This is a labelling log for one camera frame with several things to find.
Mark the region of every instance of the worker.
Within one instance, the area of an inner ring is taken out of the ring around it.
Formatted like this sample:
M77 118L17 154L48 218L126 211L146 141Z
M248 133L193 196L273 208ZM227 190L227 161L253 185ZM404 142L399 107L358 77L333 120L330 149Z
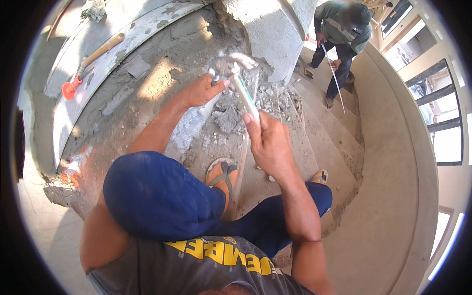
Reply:
M210 165L204 184L163 155L182 115L228 84L212 86L210 75L202 75L111 165L80 242L82 267L99 294L334 294L320 225L332 203L328 175L321 170L303 182L286 125L263 111L260 125L244 114L256 164L282 195L235 221L220 220L238 173L231 160ZM290 242L288 276L271 259Z
M361 53L371 38L372 27L369 24L372 14L361 3L328 1L315 9L314 25L317 49L309 66L317 68L325 52L336 47L337 60L331 62L339 88L346 83L354 56ZM326 106L333 107L337 87L334 77L326 92Z

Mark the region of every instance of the measuring tape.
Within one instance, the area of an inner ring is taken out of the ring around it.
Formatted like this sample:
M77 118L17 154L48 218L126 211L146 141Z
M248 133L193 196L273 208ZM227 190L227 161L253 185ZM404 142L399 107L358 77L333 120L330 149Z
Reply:
M336 79L336 75L334 74L333 66L332 66L331 63L329 62L328 53L326 52L326 48L324 47L324 44L321 43L321 46L323 47L323 50L324 50L325 55L326 55L326 58L328 59L329 67L331 68L331 72L333 73L334 82L336 82L337 92L339 93L339 98L341 99L341 104L343 105L343 112L344 112L344 114L346 114L346 110L344 109L343 96L341 95L341 90L339 89L339 84L337 83L337 79Z

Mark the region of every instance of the leg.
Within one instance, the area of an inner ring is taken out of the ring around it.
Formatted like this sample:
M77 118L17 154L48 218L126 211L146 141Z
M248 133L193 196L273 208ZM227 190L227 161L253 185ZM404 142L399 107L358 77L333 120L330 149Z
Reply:
M347 50L350 48L348 44L338 44L336 45L337 57L340 59L344 56ZM334 74L336 75L337 83L339 84L339 89L341 89L346 83L347 76L349 75L349 70L351 69L352 59L349 59L345 62L342 62L337 68ZM331 81L328 85L328 90L326 91L326 98L329 100L334 100L337 95L337 87L334 78L331 78Z
M321 217L333 202L331 189L311 181L305 184ZM292 242L285 227L282 195L265 199L238 220L222 222L212 235L241 236L259 247L269 258L273 258L279 250Z
M220 223L226 200L222 190L210 189L179 162L151 151L116 159L103 196L126 231L161 242L203 236Z
M324 42L324 46L326 48L326 51L330 50L335 46L335 44L331 43L330 41ZM325 53L321 45L316 49L315 54L313 54L312 62L310 65L314 68L317 68L320 63L323 61L323 58L325 57Z

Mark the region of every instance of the blue pants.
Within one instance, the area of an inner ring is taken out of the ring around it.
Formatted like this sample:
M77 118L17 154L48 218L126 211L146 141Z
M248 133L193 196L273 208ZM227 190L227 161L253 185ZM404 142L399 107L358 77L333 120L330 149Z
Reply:
M330 41L324 42L324 45L326 51L336 46L337 58L339 59L345 56L351 48L349 44L334 44ZM324 57L325 53L320 45L320 47L316 49L315 54L313 54L311 66L317 68L320 65L321 61L323 61ZM349 70L351 69L351 63L352 59L342 62L337 68L337 70L334 72L334 74L336 75L337 83L339 84L339 89L343 88L344 84L346 83L347 76L349 75ZM331 81L328 85L328 90L326 91L326 97L333 100L336 95L336 82L334 81L334 78L331 78Z
M331 189L306 182L320 216L332 203ZM268 257L290 244L282 195L269 197L241 219L221 221L226 197L209 188L174 159L135 152L116 159L103 196L113 218L130 234L161 242L199 236L240 236Z

